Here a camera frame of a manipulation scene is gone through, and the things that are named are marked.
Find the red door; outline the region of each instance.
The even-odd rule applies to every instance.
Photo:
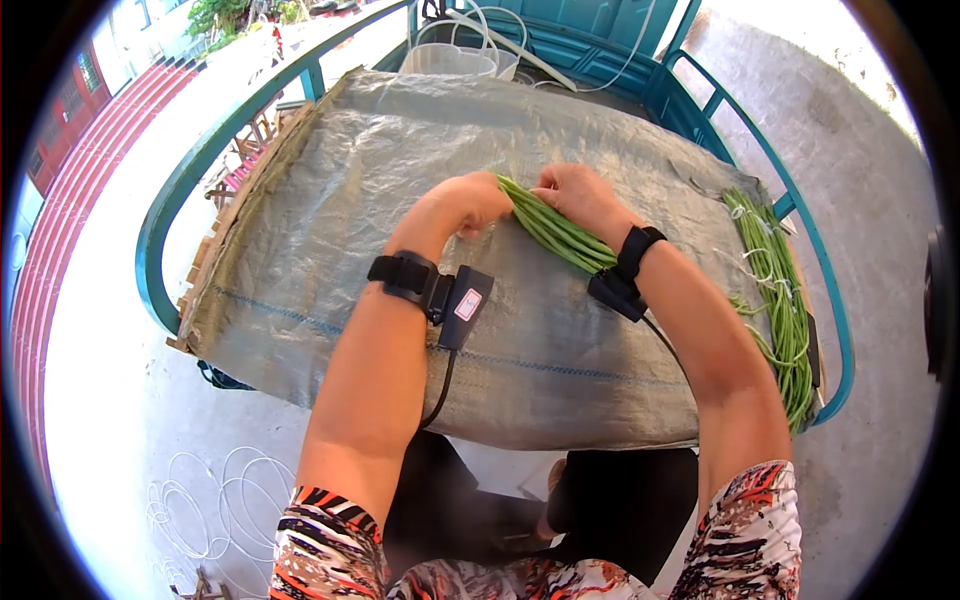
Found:
[[[88,44],[77,55],[49,112],[38,124],[39,136],[28,159],[27,174],[44,198],[70,151],[109,99],[100,65]]]

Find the wrist strap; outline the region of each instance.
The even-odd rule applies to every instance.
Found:
[[[643,317],[647,304],[636,288],[640,259],[655,242],[666,241],[657,228],[634,226],[623,242],[616,266],[600,271],[590,280],[587,293],[634,323]]]
[[[383,293],[409,300],[420,307],[427,321],[438,325],[444,318],[452,275],[441,275],[437,265],[408,251],[378,256],[367,272],[368,281],[383,281]]]

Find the blue stripe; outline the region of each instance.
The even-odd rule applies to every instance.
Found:
[[[313,325],[314,327],[316,327],[326,335],[337,337],[344,332],[342,327],[326,324],[322,321],[318,321],[317,319],[313,319],[312,317],[305,317],[298,312],[290,310],[289,308],[281,308],[279,306],[273,306],[266,302],[261,302],[260,300],[254,300],[252,298],[248,298],[241,294],[237,294],[236,292],[231,292],[230,290],[224,289],[219,285],[213,285],[212,287],[218,294],[222,296],[226,296],[231,300],[237,300],[239,302],[243,302],[248,306],[251,306],[253,308],[259,308],[260,310],[264,310],[266,312],[269,312],[275,315],[288,317],[300,323]],[[427,349],[432,350],[434,352],[447,351],[447,350],[438,348],[436,344],[428,344]],[[515,358],[492,356],[490,354],[484,354],[482,352],[475,352],[473,350],[466,350],[466,349],[460,350],[460,353],[457,356],[458,358],[464,358],[467,360],[475,360],[479,362],[489,363],[492,365],[506,365],[508,367],[517,367],[518,369],[529,369],[531,371],[555,372],[563,375],[589,377],[591,379],[609,379],[613,381],[634,381],[634,382],[643,383],[646,385],[656,385],[656,386],[662,386],[662,387],[683,387],[683,388],[686,387],[686,382],[662,381],[660,379],[653,379],[650,377],[638,377],[636,375],[628,375],[628,374],[617,373],[617,372],[604,372],[604,371],[598,371],[596,369],[575,369],[573,367],[562,367],[559,365],[544,365],[542,363],[534,363],[526,360],[517,360]]]

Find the long bean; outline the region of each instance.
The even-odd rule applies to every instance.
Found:
[[[616,264],[616,254],[593,234],[579,228],[508,177],[498,175],[500,189],[514,202],[514,215],[542,246],[590,274]]]
[[[811,416],[813,370],[807,356],[810,331],[806,308],[793,257],[769,206],[754,205],[737,189],[724,192],[723,199],[736,216],[763,298],[763,306],[756,310],[739,298],[731,298],[731,303],[740,315],[766,312],[769,317],[773,348],[755,328],[747,327],[760,352],[774,366],[787,423],[791,433],[797,433]]]

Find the concrete ground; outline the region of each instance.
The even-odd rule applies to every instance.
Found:
[[[803,595],[843,598],[896,522],[932,424],[936,388],[925,374],[921,312],[924,240],[936,219],[928,167],[896,86],[838,2],[705,4],[708,19],[689,50],[739,99],[793,174],[827,240],[851,318],[857,372],[848,406],[794,444]],[[403,14],[394,15],[324,60],[328,83],[396,45],[403,25]],[[321,34],[303,28],[285,41],[290,47]],[[236,596],[262,596],[275,505],[285,502],[289,475],[270,461],[252,462],[258,454],[249,449],[225,460],[234,448],[254,446],[293,468],[300,454],[307,411],[210,387],[195,361],[165,345],[132,276],[136,235],[166,174],[256,67],[254,46],[243,48],[211,57],[133,146],[90,214],[60,291],[46,377],[50,467],[76,543],[118,598],[169,597],[171,583],[192,590],[189,573],[200,561],[190,557],[202,555],[222,555],[205,562],[211,579],[231,581]],[[702,82],[682,67],[678,73],[706,98]],[[721,108],[714,122],[742,168],[780,192],[732,113]],[[164,263],[172,297],[184,289],[214,216],[195,193],[174,223]],[[810,248],[800,243],[798,252],[835,386],[823,281]],[[91,281],[101,293],[91,293]],[[560,456],[456,446],[485,489],[514,495],[543,497],[546,472]],[[223,481],[242,474],[249,482],[232,480],[220,493]],[[168,479],[192,503],[168,492],[158,514],[148,487]],[[676,579],[690,531],[692,521],[655,591],[667,592]]]

